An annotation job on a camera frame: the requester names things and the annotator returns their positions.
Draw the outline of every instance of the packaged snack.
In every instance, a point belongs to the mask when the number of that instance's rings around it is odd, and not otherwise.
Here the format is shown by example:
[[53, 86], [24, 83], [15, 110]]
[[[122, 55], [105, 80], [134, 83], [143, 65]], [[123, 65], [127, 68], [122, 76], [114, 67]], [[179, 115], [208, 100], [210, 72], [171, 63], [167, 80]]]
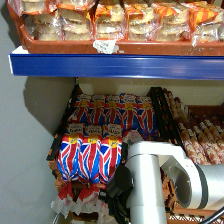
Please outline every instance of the packaged snack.
[[94, 0], [57, 0], [57, 7], [68, 10], [86, 11], [95, 4]]
[[154, 39], [158, 19], [144, 0], [124, 1], [127, 20], [127, 39], [148, 41]]
[[88, 11], [60, 10], [64, 40], [91, 40], [92, 21]]
[[119, 0], [100, 0], [95, 13], [95, 39], [122, 40], [124, 35], [125, 16]]
[[150, 97], [137, 97], [139, 132], [144, 140], [156, 140], [156, 115]]
[[78, 160], [83, 141], [83, 132], [80, 124], [72, 124], [68, 129], [73, 131], [62, 137], [57, 161], [57, 166], [62, 174], [65, 185], [51, 205], [57, 214], [62, 213], [65, 217], [67, 217], [69, 211], [73, 210], [75, 206], [73, 202], [72, 181], [78, 180]]
[[8, 3], [18, 16], [51, 13], [56, 10], [55, 0], [9, 0]]
[[90, 125], [86, 127], [83, 143], [80, 147], [78, 179], [81, 183], [99, 183], [99, 151], [102, 142], [102, 128]]
[[105, 124], [121, 124], [120, 96], [107, 95], [105, 101]]
[[89, 105], [89, 124], [103, 125], [105, 95], [93, 95]]
[[136, 95], [120, 94], [121, 100], [121, 115], [123, 130], [138, 129], [138, 107], [136, 103]]
[[223, 9], [208, 4], [206, 1], [183, 5], [189, 8], [193, 46], [200, 42], [219, 41], [219, 39], [222, 39]]
[[121, 160], [122, 131], [117, 124], [104, 126], [100, 147], [100, 182], [107, 184]]
[[178, 3], [153, 3], [159, 16], [160, 29], [156, 41], [179, 41], [189, 39], [188, 8]]
[[87, 124], [90, 99], [91, 96], [86, 94], [80, 94], [77, 97], [73, 113], [68, 119], [69, 122]]

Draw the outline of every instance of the white label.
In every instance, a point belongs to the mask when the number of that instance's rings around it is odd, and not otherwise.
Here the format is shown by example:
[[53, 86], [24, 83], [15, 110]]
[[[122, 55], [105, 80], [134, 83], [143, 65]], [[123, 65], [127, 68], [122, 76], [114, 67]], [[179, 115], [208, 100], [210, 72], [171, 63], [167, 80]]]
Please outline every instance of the white label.
[[196, 134], [200, 134], [201, 133], [201, 130], [197, 126], [194, 126], [194, 130], [195, 130]]
[[184, 125], [182, 123], [179, 123], [179, 128], [180, 128], [181, 131], [185, 130], [185, 127], [184, 127]]
[[67, 130], [69, 134], [83, 134], [83, 124], [69, 124]]
[[95, 40], [93, 47], [104, 54], [112, 54], [114, 52], [116, 40]]
[[109, 102], [120, 103], [120, 96], [110, 95], [110, 96], [108, 96], [108, 101]]
[[134, 95], [124, 95], [123, 101], [125, 103], [135, 103], [135, 97]]
[[100, 126], [90, 125], [86, 128], [86, 133], [87, 135], [91, 135], [91, 134], [102, 135], [102, 129]]
[[219, 133], [222, 133], [223, 132], [223, 130], [222, 130], [222, 128], [220, 126], [216, 125], [216, 128], [217, 128], [217, 130], [218, 130]]
[[121, 137], [121, 126], [117, 124], [108, 124], [108, 133], [110, 136]]
[[188, 131], [188, 134], [190, 135], [190, 137], [194, 136], [194, 133], [193, 133], [193, 131], [191, 129], [187, 129], [187, 131]]
[[212, 126], [212, 124], [211, 124], [211, 122], [210, 122], [209, 120], [205, 120], [205, 124], [206, 124], [208, 127]]
[[206, 129], [206, 126], [203, 122], [200, 123], [200, 127], [201, 127], [202, 130]]
[[93, 101], [105, 101], [104, 95], [93, 95]]
[[86, 94], [81, 94], [81, 95], [79, 96], [79, 98], [80, 98], [80, 101], [82, 101], [82, 100], [84, 100], [84, 101], [90, 101], [91, 96], [86, 95]]
[[139, 96], [139, 100], [142, 101], [142, 103], [151, 103], [151, 98], [149, 96]]

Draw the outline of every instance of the cake package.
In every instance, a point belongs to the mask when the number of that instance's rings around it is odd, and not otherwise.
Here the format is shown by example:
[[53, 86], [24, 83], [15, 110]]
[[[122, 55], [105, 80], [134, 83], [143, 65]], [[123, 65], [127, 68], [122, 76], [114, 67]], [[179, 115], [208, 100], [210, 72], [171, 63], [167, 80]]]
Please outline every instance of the cake package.
[[127, 39], [132, 41], [148, 41], [155, 37], [158, 28], [158, 17], [153, 8], [144, 0], [125, 0], [125, 16], [127, 20]]
[[190, 38], [188, 8], [178, 3], [153, 3], [155, 14], [159, 16], [160, 28], [156, 41], [169, 42]]
[[100, 0], [95, 13], [96, 40], [122, 40], [125, 16], [119, 0]]

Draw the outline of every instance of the plastic packaging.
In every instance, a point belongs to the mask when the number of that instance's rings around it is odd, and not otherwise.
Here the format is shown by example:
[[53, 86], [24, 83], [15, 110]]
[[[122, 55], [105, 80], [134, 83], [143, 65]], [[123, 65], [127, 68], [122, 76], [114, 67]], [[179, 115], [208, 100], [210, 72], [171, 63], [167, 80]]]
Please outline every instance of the plastic packaging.
[[124, 10], [118, 0], [100, 0], [95, 13], [95, 39], [122, 40], [125, 37]]
[[192, 45], [223, 39], [224, 10], [205, 1], [183, 4], [189, 8]]
[[92, 20], [88, 11], [61, 9], [64, 40], [87, 41], [92, 39]]
[[95, 4], [95, 0], [56, 0], [57, 7], [68, 10], [87, 11]]
[[161, 25], [156, 41], [169, 42], [190, 38], [187, 7], [178, 3], [153, 3], [152, 7], [159, 16]]
[[124, 1], [127, 20], [127, 39], [132, 41], [153, 40], [158, 28], [158, 17], [153, 8], [143, 0]]
[[62, 40], [61, 21], [57, 11], [51, 14], [29, 15], [25, 25], [30, 36], [35, 40]]
[[56, 10], [55, 0], [8, 0], [8, 3], [18, 16], [51, 13]]

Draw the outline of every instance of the union jack packaging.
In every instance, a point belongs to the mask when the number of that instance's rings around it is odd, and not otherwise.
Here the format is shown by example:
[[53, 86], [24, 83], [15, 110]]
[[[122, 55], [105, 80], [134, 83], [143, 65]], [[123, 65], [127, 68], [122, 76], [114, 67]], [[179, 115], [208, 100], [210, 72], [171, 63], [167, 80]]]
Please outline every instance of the union jack packaging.
[[78, 158], [83, 141], [83, 126], [72, 124], [67, 130], [69, 130], [69, 133], [62, 137], [57, 161], [58, 169], [66, 184], [51, 205], [57, 214], [62, 213], [65, 217], [67, 217], [69, 211], [74, 209], [71, 182], [78, 180]]
[[139, 132], [144, 140], [153, 140], [158, 135], [156, 115], [150, 97], [137, 97]]
[[124, 130], [138, 129], [138, 108], [134, 94], [120, 94], [122, 126]]
[[90, 99], [91, 96], [86, 94], [80, 94], [77, 97], [74, 112], [68, 119], [69, 122], [87, 124]]
[[93, 95], [89, 105], [89, 124], [103, 125], [105, 95]]
[[79, 154], [78, 179], [81, 183], [99, 183], [99, 151], [102, 141], [100, 126], [87, 126]]
[[105, 125], [103, 136], [104, 138], [100, 147], [99, 173], [100, 182], [107, 184], [121, 160], [121, 126], [116, 124]]
[[107, 95], [105, 102], [105, 124], [121, 123], [121, 103], [120, 96]]

